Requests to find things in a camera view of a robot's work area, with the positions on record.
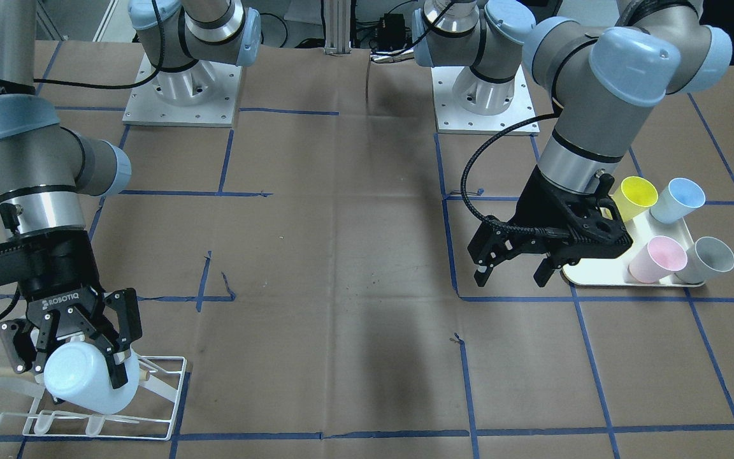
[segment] white drying rack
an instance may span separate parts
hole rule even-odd
[[[184,357],[151,357],[138,355],[141,369],[139,386],[169,400],[172,403],[171,416],[168,419],[141,418],[141,416],[126,416],[122,414],[79,413],[62,410],[38,410],[44,396],[44,384],[32,380],[32,375],[23,373],[17,375],[9,368],[0,368],[0,388],[11,390],[17,394],[32,397],[29,412],[0,412],[0,426],[5,416],[25,418],[22,435],[28,437],[90,437],[100,439],[144,439],[145,441],[168,441],[175,429],[175,418],[180,407],[180,396],[183,393],[183,381],[186,375],[186,358]],[[158,363],[179,362],[177,370],[166,370]],[[155,375],[175,375],[177,389],[155,377]],[[84,433],[49,433],[53,421],[87,420]],[[108,422],[125,424],[166,425],[166,436],[160,435],[102,435],[101,431]]]

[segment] pink cup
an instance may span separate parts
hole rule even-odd
[[[667,236],[656,236],[628,265],[628,271],[638,282],[650,284],[687,265],[687,253],[681,244]]]

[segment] yellow cup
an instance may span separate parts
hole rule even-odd
[[[650,209],[659,200],[656,187],[642,177],[627,177],[615,191],[615,203],[623,221],[629,221],[636,215]]]

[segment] plastic cup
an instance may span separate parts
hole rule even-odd
[[[652,284],[687,265],[687,253],[681,244],[667,236],[655,236],[628,265],[638,282]]]
[[[659,198],[656,187],[642,177],[627,177],[621,181],[612,196],[617,204],[622,221],[629,221],[646,211]]]
[[[96,346],[64,343],[47,358],[44,386],[55,398],[94,412],[114,414],[132,401],[140,380],[140,364],[134,351],[124,365],[127,383],[113,389],[106,360]]]
[[[721,239],[699,238],[687,250],[687,266],[675,275],[687,284],[701,284],[734,268],[734,253]]]
[[[701,186],[692,180],[677,177],[661,192],[656,205],[650,207],[650,215],[661,223],[673,223],[703,206],[705,200]]]

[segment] gray cup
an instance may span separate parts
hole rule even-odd
[[[720,239],[699,238],[687,250],[687,266],[675,275],[687,284],[701,284],[734,268],[734,253]]]

